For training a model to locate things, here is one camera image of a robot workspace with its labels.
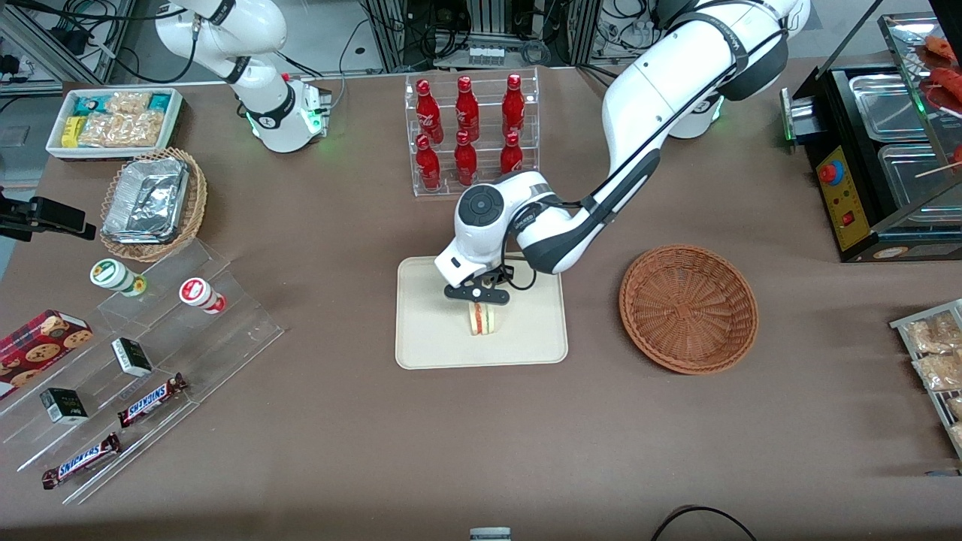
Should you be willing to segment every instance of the stainless steel tray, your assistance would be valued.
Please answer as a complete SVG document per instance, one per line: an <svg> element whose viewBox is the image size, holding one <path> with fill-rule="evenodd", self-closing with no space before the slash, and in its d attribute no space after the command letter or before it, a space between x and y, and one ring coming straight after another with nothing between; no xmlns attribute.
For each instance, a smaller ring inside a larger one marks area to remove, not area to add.
<svg viewBox="0 0 962 541"><path fill-rule="evenodd" d="M848 85L869 137L878 142L927 141L919 113L901 77L861 75L853 77Z"/></svg>
<svg viewBox="0 0 962 541"><path fill-rule="evenodd" d="M885 178L899 207L930 197L932 191L946 180L939 173L915 178L915 175L939 166L930 144L889 144L878 151L878 160L885 169ZM909 219L922 223L962 221L962 185L943 193Z"/></svg>

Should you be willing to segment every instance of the brown wicker basket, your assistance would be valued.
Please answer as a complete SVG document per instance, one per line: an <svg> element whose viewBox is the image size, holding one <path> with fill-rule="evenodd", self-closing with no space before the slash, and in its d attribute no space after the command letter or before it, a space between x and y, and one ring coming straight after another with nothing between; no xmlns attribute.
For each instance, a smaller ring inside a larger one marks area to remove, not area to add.
<svg viewBox="0 0 962 541"><path fill-rule="evenodd" d="M731 368L758 331L758 305L742 275L691 245L661 246L636 259L621 282L619 308L635 346L682 374Z"/></svg>
<svg viewBox="0 0 962 541"><path fill-rule="evenodd" d="M200 229L200 222L204 220L204 206L207 204L207 179L204 178L204 171L200 170L197 162L187 152L177 148L165 148L156 150L131 160L146 161L159 160L161 158L177 158L183 160L190 166L190 179L188 180L188 191L184 198L184 211L181 213L180 233L172 243L166 245L122 245L107 240L100 232L100 240L107 247L111 254L125 259L134 259L143 263L153 263L167 253L174 250L179 245L189 241L197 235ZM114 175L114 181L107 189L107 196L100 207L100 219L107 219L107 211L111 208L114 201L114 191L117 187L117 180L120 178L120 171Z"/></svg>

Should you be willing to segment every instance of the table surface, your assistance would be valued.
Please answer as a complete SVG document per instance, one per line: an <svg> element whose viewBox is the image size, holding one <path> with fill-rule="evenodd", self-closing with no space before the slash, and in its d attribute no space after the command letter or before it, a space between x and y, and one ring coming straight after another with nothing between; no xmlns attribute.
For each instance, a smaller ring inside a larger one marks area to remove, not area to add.
<svg viewBox="0 0 962 541"><path fill-rule="evenodd" d="M518 541L647 539L703 503L765 539L957 539L962 479L922 476L957 461L887 322L959 297L962 263L838 263L814 175L780 142L777 89L812 67L726 104L699 140L669 140L563 275L564 362L424 372L394 362L396 269L450 241L454 205L411 194L403 77L349 80L330 137L291 155L251 137L226 86L181 87L177 144L210 184L200 237L290 331L82 505L0 454L0 537L465 539L507 525ZM542 170L579 198L608 168L603 89L573 69L540 76ZM38 194L98 217L116 168L52 159ZM673 243L718 252L757 296L758 341L725 373L667 372L621 327L625 269ZM107 293L87 273L105 255L55 234L19 245L0 329L93 310ZM738 538L711 516L671 528L664 539Z"/></svg>

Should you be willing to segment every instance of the yellow control panel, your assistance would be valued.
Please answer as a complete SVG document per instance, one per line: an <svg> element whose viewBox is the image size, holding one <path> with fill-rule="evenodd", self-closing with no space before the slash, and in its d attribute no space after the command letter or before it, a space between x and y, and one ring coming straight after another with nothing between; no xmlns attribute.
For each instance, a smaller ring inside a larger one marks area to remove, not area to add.
<svg viewBox="0 0 962 541"><path fill-rule="evenodd" d="M842 250L847 250L868 237L872 230L848 173L848 161L842 147L829 154L815 169L815 173L819 177L825 206L832 219L835 238Z"/></svg>

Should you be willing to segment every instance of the red cap bottle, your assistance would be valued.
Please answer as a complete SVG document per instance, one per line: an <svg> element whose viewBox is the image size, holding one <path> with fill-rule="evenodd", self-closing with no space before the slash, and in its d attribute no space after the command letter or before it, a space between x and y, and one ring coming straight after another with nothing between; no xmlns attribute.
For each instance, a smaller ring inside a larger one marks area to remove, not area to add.
<svg viewBox="0 0 962 541"><path fill-rule="evenodd" d="M468 132L472 141L481 137L481 118L478 111L478 98L471 90L471 78L467 75L458 77L458 101L454 104L454 111L458 116L458 129Z"/></svg>
<svg viewBox="0 0 962 541"><path fill-rule="evenodd" d="M521 93L521 76L516 73L508 75L508 91L501 102L501 117L504 137L513 131L521 133L524 129L524 94Z"/></svg>
<svg viewBox="0 0 962 541"><path fill-rule="evenodd" d="M511 132L504 141L504 148L501 149L501 174L520 171L524 153L518 147L518 132Z"/></svg>
<svg viewBox="0 0 962 541"><path fill-rule="evenodd" d="M418 134L415 144L418 146L415 161L418 162L421 183L428 192L436 192L441 187L441 162L438 161L438 154L431 148L431 142L424 134Z"/></svg>
<svg viewBox="0 0 962 541"><path fill-rule="evenodd" d="M458 182L462 186L474 184L478 172L478 155L471 145L467 130L458 131L458 147L454 150L454 162L458 166Z"/></svg>
<svg viewBox="0 0 962 541"><path fill-rule="evenodd" d="M431 95L431 85L424 79L415 84L418 91L418 124L421 133L427 134L434 144L444 141L444 129L441 127L441 108L438 101Z"/></svg>

